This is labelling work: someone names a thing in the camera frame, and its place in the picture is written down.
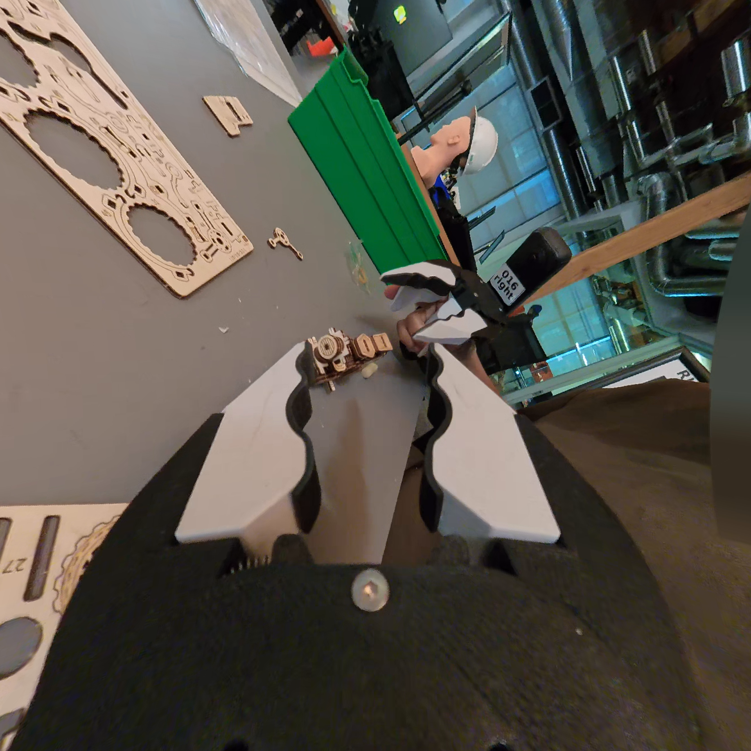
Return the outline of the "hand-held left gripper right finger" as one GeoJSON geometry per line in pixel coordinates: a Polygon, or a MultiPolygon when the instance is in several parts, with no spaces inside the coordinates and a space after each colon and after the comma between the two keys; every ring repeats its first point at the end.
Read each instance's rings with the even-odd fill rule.
{"type": "Polygon", "coordinates": [[[561,536],[516,412],[443,345],[426,364],[432,429],[420,517],[431,532],[553,544],[561,536]]]}

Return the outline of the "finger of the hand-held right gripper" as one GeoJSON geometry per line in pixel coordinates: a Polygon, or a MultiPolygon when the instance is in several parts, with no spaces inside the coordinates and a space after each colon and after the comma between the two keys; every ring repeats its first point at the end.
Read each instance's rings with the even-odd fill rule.
{"type": "Polygon", "coordinates": [[[396,287],[390,298],[390,310],[397,313],[428,305],[445,307],[444,314],[464,314],[455,298],[455,288],[462,273],[460,266],[450,261],[420,261],[392,269],[381,275],[388,287],[396,287]]]}
{"type": "Polygon", "coordinates": [[[411,337],[422,344],[463,344],[487,325],[488,320],[476,310],[463,308],[455,298],[447,298],[411,337]]]}

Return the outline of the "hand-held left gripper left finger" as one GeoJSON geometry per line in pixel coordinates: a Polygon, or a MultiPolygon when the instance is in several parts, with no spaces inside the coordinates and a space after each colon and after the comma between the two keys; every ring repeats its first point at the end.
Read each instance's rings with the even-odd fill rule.
{"type": "Polygon", "coordinates": [[[177,525],[180,543],[273,543],[309,534],[322,490],[313,444],[313,349],[298,343],[221,414],[219,428],[177,525]]]}

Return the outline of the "wooden model vehicle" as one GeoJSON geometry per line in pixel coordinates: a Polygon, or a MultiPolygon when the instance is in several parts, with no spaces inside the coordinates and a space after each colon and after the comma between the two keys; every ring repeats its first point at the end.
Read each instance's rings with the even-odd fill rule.
{"type": "Polygon", "coordinates": [[[329,393],[335,391],[337,382],[355,373],[361,374],[365,365],[378,363],[393,351],[387,333],[362,333],[351,337],[332,327],[323,336],[312,336],[306,341],[313,349],[314,382],[324,385],[329,393]]]}

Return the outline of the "person's right hand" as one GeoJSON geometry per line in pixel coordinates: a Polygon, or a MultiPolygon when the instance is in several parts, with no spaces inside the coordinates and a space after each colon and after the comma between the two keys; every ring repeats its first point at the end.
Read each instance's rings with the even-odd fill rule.
{"type": "MultiPolygon", "coordinates": [[[[404,348],[415,355],[420,354],[425,344],[415,339],[415,334],[427,325],[437,312],[449,301],[447,296],[434,302],[420,301],[415,304],[415,309],[406,317],[397,322],[397,335],[399,342],[404,348]]],[[[444,344],[446,350],[462,363],[473,375],[480,379],[496,396],[500,396],[498,385],[485,372],[478,356],[476,344],[469,339],[461,344],[444,344]]]]}

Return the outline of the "wooden beam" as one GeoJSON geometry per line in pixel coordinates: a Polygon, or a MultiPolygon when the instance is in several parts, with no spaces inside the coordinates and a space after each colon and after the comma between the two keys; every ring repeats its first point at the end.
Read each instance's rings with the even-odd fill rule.
{"type": "Polygon", "coordinates": [[[634,258],[655,246],[684,235],[709,221],[743,210],[749,205],[750,172],[723,183],[681,205],[646,220],[605,242],[573,256],[568,265],[530,296],[527,304],[580,280],[634,258]]]}

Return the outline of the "person's brown clothing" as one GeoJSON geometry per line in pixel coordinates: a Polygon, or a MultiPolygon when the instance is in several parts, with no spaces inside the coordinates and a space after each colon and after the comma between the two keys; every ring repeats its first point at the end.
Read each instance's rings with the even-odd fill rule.
{"type": "Polygon", "coordinates": [[[607,502],[681,622],[695,671],[721,709],[749,706],[749,543],[720,532],[710,459],[710,385],[657,379],[564,393],[522,408],[607,502]]]}

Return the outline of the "small three-armed wooden part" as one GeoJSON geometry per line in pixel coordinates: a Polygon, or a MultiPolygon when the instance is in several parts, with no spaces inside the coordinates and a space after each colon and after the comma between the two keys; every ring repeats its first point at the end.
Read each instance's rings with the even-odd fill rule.
{"type": "Polygon", "coordinates": [[[290,250],[299,261],[302,261],[304,259],[304,255],[302,254],[302,252],[300,252],[293,245],[292,241],[288,238],[286,232],[279,227],[273,230],[273,234],[267,240],[267,243],[268,243],[268,246],[272,249],[282,246],[290,250]]]}

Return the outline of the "mannequin bust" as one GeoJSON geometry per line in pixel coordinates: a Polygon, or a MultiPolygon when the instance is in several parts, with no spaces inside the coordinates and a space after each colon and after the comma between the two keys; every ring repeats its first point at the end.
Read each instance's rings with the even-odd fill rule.
{"type": "Polygon", "coordinates": [[[411,148],[419,180],[427,190],[446,170],[456,174],[464,170],[473,142],[474,122],[474,115],[457,118],[432,134],[427,148],[411,148]]]}

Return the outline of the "black framed white sign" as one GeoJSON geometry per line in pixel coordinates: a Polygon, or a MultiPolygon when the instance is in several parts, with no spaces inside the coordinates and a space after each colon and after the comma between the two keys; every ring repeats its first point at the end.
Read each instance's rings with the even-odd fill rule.
{"type": "Polygon", "coordinates": [[[710,371],[687,347],[681,346],[594,381],[593,388],[620,388],[658,380],[708,383],[710,371]]]}

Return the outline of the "silver ventilation ducts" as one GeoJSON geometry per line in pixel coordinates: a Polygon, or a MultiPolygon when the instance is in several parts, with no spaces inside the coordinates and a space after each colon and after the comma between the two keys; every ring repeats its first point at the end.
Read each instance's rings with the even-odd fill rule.
{"type": "MultiPolygon", "coordinates": [[[[749,2],[526,4],[591,208],[622,189],[639,225],[749,171],[749,2]]],[[[618,264],[645,292],[719,305],[747,207],[618,264]]]]}

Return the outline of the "small wooden puzzle sheet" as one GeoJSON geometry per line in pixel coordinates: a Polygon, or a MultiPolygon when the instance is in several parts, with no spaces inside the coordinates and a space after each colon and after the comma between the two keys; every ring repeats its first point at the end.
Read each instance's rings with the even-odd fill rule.
{"type": "Polygon", "coordinates": [[[203,103],[230,137],[239,137],[241,129],[253,126],[253,119],[237,97],[208,95],[203,103]]]}

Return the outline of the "emptied wooden puzzle sheet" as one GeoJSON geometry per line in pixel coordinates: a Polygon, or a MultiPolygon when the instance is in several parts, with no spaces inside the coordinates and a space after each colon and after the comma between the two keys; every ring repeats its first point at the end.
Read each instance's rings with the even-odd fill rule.
{"type": "Polygon", "coordinates": [[[74,590],[127,503],[1,508],[1,739],[9,749],[74,590]]]}

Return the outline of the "laminated instruction sheet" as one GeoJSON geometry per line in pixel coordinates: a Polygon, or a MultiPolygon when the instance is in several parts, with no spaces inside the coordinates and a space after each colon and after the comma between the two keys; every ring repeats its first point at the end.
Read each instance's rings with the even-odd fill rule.
{"type": "Polygon", "coordinates": [[[195,1],[214,39],[242,72],[293,108],[302,96],[250,1],[195,1]]]}

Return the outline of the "wooden puzzle sheet gear holes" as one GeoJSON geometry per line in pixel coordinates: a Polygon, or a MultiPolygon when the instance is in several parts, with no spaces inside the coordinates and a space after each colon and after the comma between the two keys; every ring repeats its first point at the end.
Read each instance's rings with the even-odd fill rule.
{"type": "Polygon", "coordinates": [[[1,79],[2,126],[178,298],[187,298],[250,255],[253,245],[133,96],[60,2],[1,2],[2,37],[24,58],[34,84],[1,79]],[[33,138],[27,121],[72,127],[117,165],[106,189],[75,176],[33,138]],[[150,249],[129,215],[153,210],[188,238],[192,260],[150,249]]]}

